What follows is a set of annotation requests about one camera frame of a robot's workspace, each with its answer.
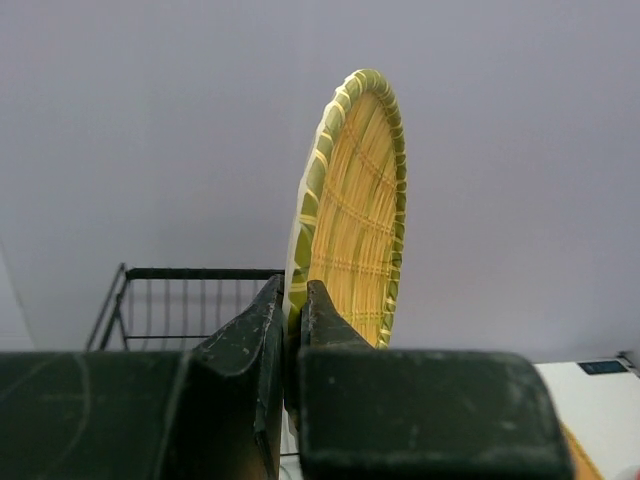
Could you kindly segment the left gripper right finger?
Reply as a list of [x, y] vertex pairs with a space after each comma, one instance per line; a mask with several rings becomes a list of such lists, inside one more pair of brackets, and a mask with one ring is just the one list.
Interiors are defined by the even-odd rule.
[[534, 366], [505, 352], [377, 349], [311, 281], [298, 356], [307, 479], [571, 479]]

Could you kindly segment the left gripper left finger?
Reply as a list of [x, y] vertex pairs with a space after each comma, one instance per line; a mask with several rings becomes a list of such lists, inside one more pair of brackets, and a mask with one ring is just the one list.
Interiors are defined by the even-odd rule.
[[5, 352], [5, 479], [274, 479], [283, 278], [193, 349]]

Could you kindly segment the green-rimmed round bamboo plate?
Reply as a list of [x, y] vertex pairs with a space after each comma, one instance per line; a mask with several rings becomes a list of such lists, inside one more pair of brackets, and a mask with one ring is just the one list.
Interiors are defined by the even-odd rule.
[[403, 123], [391, 84], [377, 70], [357, 70], [325, 106], [299, 183], [282, 303], [288, 369], [300, 345], [312, 280], [324, 283], [338, 313], [371, 346], [389, 346], [407, 178]]

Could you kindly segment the orange round woven plate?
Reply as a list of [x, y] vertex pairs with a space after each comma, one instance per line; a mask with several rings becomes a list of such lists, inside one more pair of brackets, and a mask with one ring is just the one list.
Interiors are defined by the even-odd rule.
[[561, 426], [574, 464], [574, 479], [604, 480], [604, 476], [600, 473], [593, 460], [586, 453], [586, 450], [578, 441], [577, 437], [564, 423], [562, 423]]

